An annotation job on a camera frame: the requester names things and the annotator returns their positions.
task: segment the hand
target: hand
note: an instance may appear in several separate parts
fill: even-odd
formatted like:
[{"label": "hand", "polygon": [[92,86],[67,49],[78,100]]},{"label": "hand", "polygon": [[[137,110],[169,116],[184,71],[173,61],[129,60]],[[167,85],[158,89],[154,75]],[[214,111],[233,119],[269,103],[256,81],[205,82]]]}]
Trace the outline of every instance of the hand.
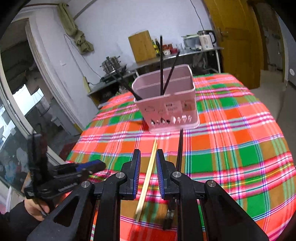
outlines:
[{"label": "hand", "polygon": [[[38,203],[46,213],[49,213],[49,207],[44,201],[38,200]],[[25,199],[25,209],[31,216],[36,218],[38,221],[43,221],[44,217],[42,217],[41,214],[42,209],[38,203],[35,199]]]}]

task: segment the plaid tablecloth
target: plaid tablecloth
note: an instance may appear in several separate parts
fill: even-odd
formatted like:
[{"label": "plaid tablecloth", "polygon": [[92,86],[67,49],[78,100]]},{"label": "plaid tablecloth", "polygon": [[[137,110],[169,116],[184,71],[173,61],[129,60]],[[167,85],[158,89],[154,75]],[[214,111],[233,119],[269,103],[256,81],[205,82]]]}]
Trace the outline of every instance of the plaid tablecloth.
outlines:
[{"label": "plaid tablecloth", "polygon": [[[236,78],[215,74],[194,78],[200,126],[184,131],[183,172],[192,179],[217,181],[275,240],[296,208],[293,160],[268,109]],[[121,240],[175,240],[163,231],[167,204],[160,198],[156,167],[139,223],[134,215],[155,138],[168,161],[176,163],[179,132],[150,134],[131,94],[112,98],[82,133],[69,161],[104,161],[104,180],[141,151],[137,200],[122,201]]]}]

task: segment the green curtain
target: green curtain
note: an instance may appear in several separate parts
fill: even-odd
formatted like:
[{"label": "green curtain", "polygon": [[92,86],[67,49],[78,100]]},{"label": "green curtain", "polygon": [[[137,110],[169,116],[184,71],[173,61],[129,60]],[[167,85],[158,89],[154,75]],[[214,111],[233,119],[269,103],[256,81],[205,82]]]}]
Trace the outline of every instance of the green curtain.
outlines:
[{"label": "green curtain", "polygon": [[65,32],[72,38],[78,47],[80,54],[85,54],[94,50],[93,45],[85,40],[84,33],[78,29],[78,26],[74,23],[74,19],[67,9],[67,4],[59,3],[57,7],[59,19],[63,24]]}]

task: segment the utensil holder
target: utensil holder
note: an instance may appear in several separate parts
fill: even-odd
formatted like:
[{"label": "utensil holder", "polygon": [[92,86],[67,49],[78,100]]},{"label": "utensil holder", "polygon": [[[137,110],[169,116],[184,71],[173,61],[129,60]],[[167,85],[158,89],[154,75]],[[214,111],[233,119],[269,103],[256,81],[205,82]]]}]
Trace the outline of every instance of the utensil holder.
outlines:
[{"label": "utensil holder", "polygon": [[[171,68],[163,70],[166,80]],[[168,87],[160,95],[160,70],[141,75],[135,79],[132,89],[143,100],[134,103],[139,108],[151,133],[193,129],[199,126],[195,85],[187,64],[175,67]]]}]

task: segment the pot handle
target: pot handle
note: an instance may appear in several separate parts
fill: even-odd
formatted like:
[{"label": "pot handle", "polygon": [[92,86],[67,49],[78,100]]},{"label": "pot handle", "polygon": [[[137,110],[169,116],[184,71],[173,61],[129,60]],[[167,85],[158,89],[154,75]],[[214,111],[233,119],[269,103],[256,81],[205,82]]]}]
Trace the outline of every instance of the pot handle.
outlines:
[{"label": "pot handle", "polygon": [[213,36],[214,36],[214,41],[212,40],[212,37],[211,37],[211,40],[212,40],[212,43],[216,43],[217,42],[217,39],[216,39],[216,35],[215,35],[215,32],[213,30],[208,30],[209,34],[212,33]]}]

